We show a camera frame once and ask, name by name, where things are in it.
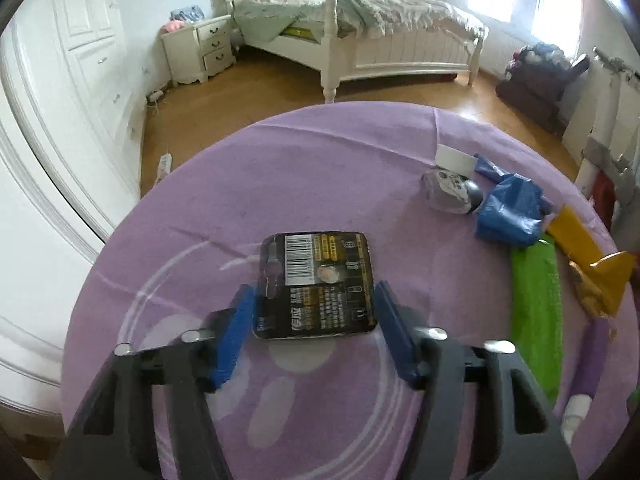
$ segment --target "radiator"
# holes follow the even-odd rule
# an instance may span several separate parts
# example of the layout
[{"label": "radiator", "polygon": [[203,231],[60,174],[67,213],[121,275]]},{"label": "radiator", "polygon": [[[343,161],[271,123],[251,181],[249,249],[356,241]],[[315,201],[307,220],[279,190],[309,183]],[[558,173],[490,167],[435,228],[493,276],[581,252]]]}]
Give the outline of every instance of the radiator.
[{"label": "radiator", "polygon": [[480,68],[502,78],[504,69],[513,57],[513,53],[526,44],[527,41],[516,38],[503,30],[496,27],[490,28],[480,55]]}]

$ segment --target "round table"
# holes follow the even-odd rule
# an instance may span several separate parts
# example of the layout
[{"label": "round table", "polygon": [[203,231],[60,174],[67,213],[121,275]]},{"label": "round table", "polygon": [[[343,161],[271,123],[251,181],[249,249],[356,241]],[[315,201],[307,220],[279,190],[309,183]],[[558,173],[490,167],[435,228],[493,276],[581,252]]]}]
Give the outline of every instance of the round table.
[{"label": "round table", "polygon": [[[167,344],[257,281],[260,243],[277,232],[367,235],[374,278],[403,304],[466,344],[510,334],[509,248],[474,237],[473,215],[430,209],[419,178],[436,144],[481,153],[535,180],[574,208],[607,253],[615,246],[573,184],[533,150],[489,124],[437,108],[351,102],[304,108],[253,124],[211,146],[146,195],[88,276],[66,339],[62,412],[68,426],[119,342]],[[491,185],[476,181],[485,190]],[[587,317],[558,253],[564,302],[561,413]],[[591,412],[574,438],[581,478],[626,426],[638,376],[630,290]],[[159,455],[176,477],[158,409]],[[395,479],[420,394],[395,374],[377,328],[367,335],[265,342],[250,336],[232,379],[208,399],[237,479]],[[460,439],[468,453],[470,405]],[[463,460],[455,474],[464,476]]]}]

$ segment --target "barcode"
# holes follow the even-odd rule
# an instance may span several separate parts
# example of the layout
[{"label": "barcode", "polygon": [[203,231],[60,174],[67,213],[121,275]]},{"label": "barcode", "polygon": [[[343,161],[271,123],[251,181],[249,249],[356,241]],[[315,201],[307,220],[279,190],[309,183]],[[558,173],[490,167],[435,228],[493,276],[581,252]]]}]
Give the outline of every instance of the barcode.
[{"label": "barcode", "polygon": [[312,235],[285,236],[285,285],[313,285],[315,282]]}]

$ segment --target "white wardrobe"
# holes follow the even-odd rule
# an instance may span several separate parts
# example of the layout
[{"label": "white wardrobe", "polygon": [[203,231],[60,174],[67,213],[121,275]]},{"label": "white wardrobe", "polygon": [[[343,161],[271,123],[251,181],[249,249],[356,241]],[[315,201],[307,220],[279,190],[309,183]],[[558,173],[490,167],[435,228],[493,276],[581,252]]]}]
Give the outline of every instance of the white wardrobe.
[{"label": "white wardrobe", "polygon": [[140,198],[131,73],[118,0],[25,0],[0,38],[0,406],[60,412],[76,297]]}]

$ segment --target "blue gripper pad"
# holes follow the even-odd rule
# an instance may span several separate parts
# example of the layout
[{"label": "blue gripper pad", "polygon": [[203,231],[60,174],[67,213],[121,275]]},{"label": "blue gripper pad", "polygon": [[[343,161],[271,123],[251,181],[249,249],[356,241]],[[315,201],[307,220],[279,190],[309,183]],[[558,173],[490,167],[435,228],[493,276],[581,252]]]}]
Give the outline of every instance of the blue gripper pad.
[{"label": "blue gripper pad", "polygon": [[375,286],[373,305],[386,346],[394,360],[396,373],[410,386],[416,386],[421,378],[418,371],[417,348],[398,311],[398,301],[387,282],[378,282]]},{"label": "blue gripper pad", "polygon": [[242,342],[249,332],[254,320],[255,303],[257,301],[254,288],[247,287],[236,307],[225,333],[220,336],[217,347],[217,364],[211,372],[211,381],[216,388],[226,383],[236,368]]}]

